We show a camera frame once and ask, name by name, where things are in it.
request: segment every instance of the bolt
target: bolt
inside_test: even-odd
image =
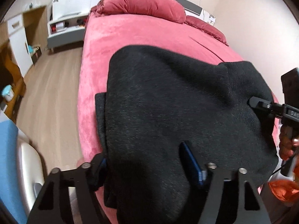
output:
[[[60,172],[60,169],[58,167],[55,167],[51,170],[51,173],[58,173]]]
[[[242,173],[242,174],[246,174],[247,170],[246,170],[246,168],[240,167],[239,172]]]
[[[215,163],[213,163],[213,162],[209,162],[207,164],[207,166],[208,166],[208,168],[211,168],[211,169],[215,169],[217,167],[217,165]]]
[[[85,162],[82,164],[82,168],[90,168],[91,164],[89,162]]]

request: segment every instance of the small shelf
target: small shelf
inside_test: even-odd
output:
[[[76,13],[76,14],[72,14],[72,15],[68,15],[68,16],[63,16],[58,19],[49,21],[49,25],[59,23],[59,22],[65,21],[65,20],[73,19],[73,18],[80,18],[80,17],[88,16],[88,14],[89,14],[89,11],[87,13],[82,12],[82,13]]]
[[[65,34],[65,33],[68,33],[68,32],[72,32],[72,31],[84,30],[84,29],[85,29],[85,27],[71,26],[71,27],[65,28],[63,31],[55,32],[55,33],[49,35],[48,38],[51,38],[51,37],[54,37],[54,36],[57,36],[57,35],[61,35],[61,34]]]

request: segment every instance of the pink blanket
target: pink blanket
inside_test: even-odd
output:
[[[157,46],[210,64],[243,60],[230,47],[186,24],[146,15],[110,15],[96,18],[92,13],[86,28],[78,93],[79,138],[85,161],[101,152],[95,118],[95,94],[106,92],[111,56],[126,45]],[[112,224],[116,210],[98,200]]]

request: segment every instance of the red cushion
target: red cushion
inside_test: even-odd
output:
[[[101,0],[96,8],[98,16],[124,13],[149,15],[179,24],[186,20],[185,10],[176,0]]]
[[[206,23],[205,21],[202,21],[196,17],[193,16],[186,16],[186,21],[185,24],[188,24],[194,28],[197,28],[209,35],[211,35],[212,37],[214,37],[215,39],[219,40],[220,42],[224,43],[225,45],[229,46],[226,38],[224,36],[223,33],[221,33],[218,29],[216,29],[215,27],[213,27],[212,25]]]

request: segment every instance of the floor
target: floor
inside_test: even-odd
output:
[[[44,173],[76,168],[82,157],[78,136],[77,96],[82,45],[43,52],[24,78],[27,90],[17,126],[32,140]]]

